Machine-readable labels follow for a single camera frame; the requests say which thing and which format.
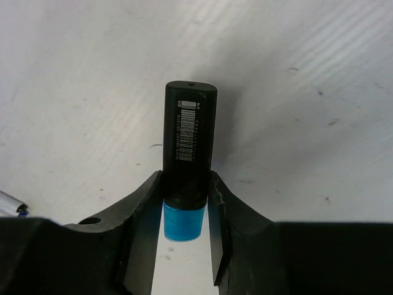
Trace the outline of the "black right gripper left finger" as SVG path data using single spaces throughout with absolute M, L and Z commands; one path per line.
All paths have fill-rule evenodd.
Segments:
M 2 294 L 150 294 L 161 172 L 77 224 L 1 219 Z

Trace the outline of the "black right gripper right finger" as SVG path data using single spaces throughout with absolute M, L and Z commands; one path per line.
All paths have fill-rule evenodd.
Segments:
M 391 294 L 392 224 L 274 222 L 209 177 L 212 276 L 220 294 Z

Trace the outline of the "blue cap white marker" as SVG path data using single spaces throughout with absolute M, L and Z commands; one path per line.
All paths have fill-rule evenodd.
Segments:
M 0 212 L 1 217 L 27 217 L 29 215 L 29 207 L 24 202 L 1 191 Z

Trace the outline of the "light blue cap black highlighter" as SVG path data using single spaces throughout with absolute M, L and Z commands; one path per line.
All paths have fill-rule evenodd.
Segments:
M 171 81 L 165 87 L 163 129 L 164 235 L 188 242 L 201 234 L 208 199 L 217 88 Z

